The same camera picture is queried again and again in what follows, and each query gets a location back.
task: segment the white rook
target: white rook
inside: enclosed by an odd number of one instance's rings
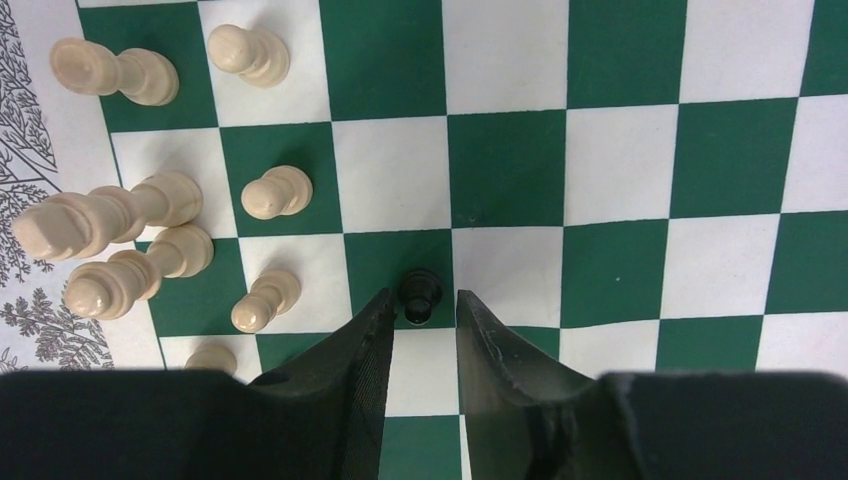
[[[209,34],[206,51],[216,67],[256,87],[273,87],[289,73],[286,45],[276,35],[259,28],[220,25]]]
[[[89,262],[71,272],[64,300],[81,316],[114,320],[126,315],[137,300],[151,298],[162,277],[197,275],[212,261],[212,240],[196,225],[162,230],[147,253],[118,252],[106,262]]]
[[[120,90],[139,105],[165,105],[180,87],[174,65],[156,52],[130,48],[115,56],[103,45],[81,38],[56,42],[50,50],[50,68],[72,92],[111,95]]]
[[[300,282],[285,270],[263,272],[250,293],[233,307],[233,325],[242,332],[256,333],[274,317],[288,312],[300,298]]]
[[[203,195],[192,179],[165,172],[144,179],[129,192],[108,186],[88,195],[52,195],[24,210],[12,231],[34,258],[88,258],[109,243],[135,239],[145,225],[173,227],[189,222],[202,207]]]

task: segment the white chess piece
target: white chess piece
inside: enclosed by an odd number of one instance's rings
[[[186,370],[221,370],[232,375],[238,368],[236,356],[223,345],[201,345],[188,357]]]
[[[276,35],[224,24],[212,30],[206,45],[219,69],[237,74],[250,85],[271,88],[289,73],[289,52]]]
[[[88,258],[111,242],[135,239],[145,225],[172,227],[189,222],[202,207],[203,195],[192,179],[165,172],[144,179],[129,192],[100,187],[88,195],[52,195],[24,210],[12,231],[34,258]]]
[[[162,277],[196,275],[212,261],[212,240],[196,225],[162,230],[147,253],[123,250],[106,262],[89,262],[71,272],[65,305],[88,318],[114,320],[124,316],[137,300],[159,291]]]
[[[242,332],[256,333],[277,315],[288,312],[300,298],[300,282],[285,270],[263,272],[250,293],[233,307],[230,318]]]
[[[50,68],[72,92],[111,95],[120,90],[139,105],[165,105],[180,87],[174,65],[156,52],[130,48],[115,56],[103,45],[81,38],[56,42],[50,50]]]
[[[284,165],[274,167],[261,178],[248,183],[241,192],[241,204],[251,217],[268,220],[278,215],[294,215],[312,200],[312,181],[303,170]]]

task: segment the black chess piece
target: black chess piece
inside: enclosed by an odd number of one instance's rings
[[[418,268],[400,279],[397,292],[406,319],[412,324],[423,325],[442,300],[442,280],[430,270]]]

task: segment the white square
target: white square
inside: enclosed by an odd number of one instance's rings
[[[269,268],[291,272],[300,298],[259,332],[334,332],[352,318],[341,234],[239,238],[247,289]]]
[[[560,325],[562,228],[464,228],[452,231],[453,275],[505,325]]]
[[[569,110],[565,224],[668,218],[677,105]]]
[[[813,0],[689,0],[680,102],[797,97]]]
[[[561,329],[559,361],[587,377],[609,371],[654,371],[659,320]]]
[[[456,330],[395,330],[387,417],[459,414]]]
[[[447,120],[333,123],[345,233],[450,228]]]
[[[159,5],[162,3],[196,3],[197,0],[77,0],[80,8],[127,7],[130,5]]]
[[[194,220],[212,238],[234,238],[236,221],[227,166],[217,128],[113,133],[112,145],[124,188],[131,189],[159,172],[181,172],[203,193],[203,209]],[[153,240],[161,227],[147,227],[139,240]]]
[[[219,70],[207,55],[220,126],[330,120],[318,0],[218,0],[200,2],[199,8],[204,39],[225,23],[247,29],[260,27],[282,39],[289,52],[288,75],[268,89]]]
[[[448,113],[565,108],[568,2],[444,0]]]
[[[848,210],[848,95],[798,99],[782,212]]]
[[[244,383],[250,383],[262,373],[259,349],[256,346],[256,337],[253,335],[161,337],[159,344],[162,346],[162,355],[165,357],[165,366],[168,370],[182,369],[186,360],[201,345],[221,345],[236,357],[236,371],[233,377]]]
[[[669,222],[661,318],[761,315],[780,215]]]
[[[459,416],[459,464],[462,468],[462,480],[471,480],[471,456],[468,454],[468,430],[465,415]]]
[[[819,370],[848,376],[848,312],[766,315],[757,370]]]

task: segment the green square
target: green square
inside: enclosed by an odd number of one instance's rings
[[[262,372],[279,367],[329,335],[329,333],[260,333],[256,335],[256,347],[259,349]]]
[[[661,320],[657,370],[754,370],[762,316]]]
[[[387,417],[380,480],[462,480],[459,416]]]
[[[110,132],[218,126],[206,47],[196,3],[79,9],[85,39],[115,54],[146,48],[177,69],[180,89],[161,107],[138,105],[123,94],[100,97]]]
[[[353,233],[345,235],[350,302],[361,310],[382,288],[397,298],[401,277],[416,268],[426,268],[442,280],[444,295],[430,320],[416,326],[406,321],[397,303],[395,328],[449,328],[456,326],[453,314],[453,249],[450,230]]]
[[[686,2],[571,0],[568,108],[677,103]]]
[[[551,358],[559,361],[559,329],[545,327],[509,327]]]
[[[563,328],[660,318],[667,220],[566,227]]]
[[[848,212],[780,216],[766,313],[848,311]]]
[[[801,96],[848,93],[848,2],[816,0]]]
[[[159,337],[239,334],[230,311],[247,294],[238,239],[212,239],[215,256],[205,270],[188,278],[165,278],[150,300]],[[149,242],[136,242],[146,252]]]
[[[230,195],[240,237],[341,233],[339,185],[329,123],[221,128]],[[292,165],[312,181],[312,200],[297,215],[259,220],[245,212],[241,191],[268,169]]]
[[[671,217],[778,213],[797,99],[681,105]]]
[[[444,115],[440,0],[320,0],[333,120]]]
[[[454,228],[562,226],[565,111],[448,117]]]

